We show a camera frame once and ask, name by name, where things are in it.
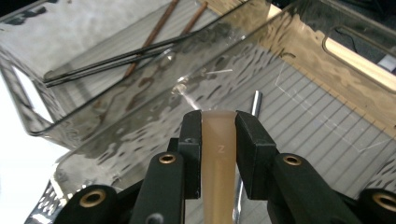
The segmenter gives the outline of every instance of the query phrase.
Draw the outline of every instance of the screw hole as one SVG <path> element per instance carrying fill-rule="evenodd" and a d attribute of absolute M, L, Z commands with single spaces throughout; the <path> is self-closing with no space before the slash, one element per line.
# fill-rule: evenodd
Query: screw hole
<path fill-rule="evenodd" d="M 146 219 L 146 224 L 163 224 L 163 215 L 153 213 Z"/>
<path fill-rule="evenodd" d="M 86 193 L 80 200 L 79 205 L 82 207 L 94 207 L 105 200 L 106 193 L 102 189 L 94 189 Z"/>
<path fill-rule="evenodd" d="M 301 160 L 295 156 L 285 156 L 283 161 L 289 165 L 301 165 Z"/>
<path fill-rule="evenodd" d="M 375 193 L 373 199 L 381 207 L 396 212 L 396 198 L 385 193 Z"/>
<path fill-rule="evenodd" d="M 176 160 L 176 157 L 171 154 L 166 154 L 160 157 L 160 163 L 169 164 Z"/>

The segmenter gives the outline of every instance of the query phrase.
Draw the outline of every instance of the white floor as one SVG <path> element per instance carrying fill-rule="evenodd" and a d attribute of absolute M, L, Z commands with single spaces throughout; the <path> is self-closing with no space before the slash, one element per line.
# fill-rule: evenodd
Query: white floor
<path fill-rule="evenodd" d="M 23 223 L 67 149 L 28 135 L 0 77 L 0 223 Z"/>

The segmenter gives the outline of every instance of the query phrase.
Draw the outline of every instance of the copper rod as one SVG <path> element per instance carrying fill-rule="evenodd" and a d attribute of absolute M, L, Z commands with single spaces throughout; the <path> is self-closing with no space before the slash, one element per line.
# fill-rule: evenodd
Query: copper rod
<path fill-rule="evenodd" d="M 155 37 L 158 35 L 158 33 L 161 31 L 161 29 L 165 25 L 166 21 L 171 16 L 171 14 L 174 11 L 178 1 L 179 0 L 173 0 L 171 2 L 169 7 L 163 13 L 163 16 L 160 18 L 160 20 L 155 25 L 154 29 L 151 31 L 151 34 L 149 34 L 149 36 L 146 39 L 146 42 L 143 44 L 142 48 L 147 47 L 148 45 L 150 45 L 154 41 Z M 131 66 L 129 66 L 128 69 L 126 70 L 124 77 L 128 77 L 129 75 L 131 75 L 132 72 L 136 69 L 136 67 L 137 67 L 137 63 L 132 63 Z"/>
<path fill-rule="evenodd" d="M 206 8 L 207 8 L 207 2 L 203 2 L 201 7 L 198 8 L 198 10 L 192 16 L 191 20 L 189 21 L 189 23 L 187 23 L 186 27 L 184 28 L 184 30 L 181 32 L 180 35 L 186 35 L 190 32 L 190 30 L 195 25 L 195 23 L 199 20 L 199 18 L 201 17 L 202 13 L 204 13 Z"/>

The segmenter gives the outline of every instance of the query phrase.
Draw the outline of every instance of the brass screw insert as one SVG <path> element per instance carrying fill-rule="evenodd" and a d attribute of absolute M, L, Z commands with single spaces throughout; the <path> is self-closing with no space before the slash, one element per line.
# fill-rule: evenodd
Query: brass screw insert
<path fill-rule="evenodd" d="M 373 200 L 381 207 L 396 212 L 396 198 L 384 193 L 375 193 L 373 195 Z"/>
<path fill-rule="evenodd" d="M 176 157 L 171 154 L 165 154 L 159 158 L 160 163 L 169 164 L 176 161 Z"/>
<path fill-rule="evenodd" d="M 301 165 L 303 163 L 300 159 L 295 156 L 285 156 L 283 157 L 283 161 L 289 165 Z"/>
<path fill-rule="evenodd" d="M 94 207 L 104 201 L 106 193 L 102 189 L 94 189 L 91 192 L 85 194 L 80 200 L 79 205 L 85 208 Z"/>

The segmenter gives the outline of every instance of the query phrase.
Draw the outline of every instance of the tan foam block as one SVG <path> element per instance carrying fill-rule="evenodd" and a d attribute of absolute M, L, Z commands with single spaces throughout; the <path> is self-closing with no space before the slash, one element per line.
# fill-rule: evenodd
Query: tan foam block
<path fill-rule="evenodd" d="M 202 193 L 205 224 L 233 223 L 236 129 L 233 111 L 202 113 Z"/>

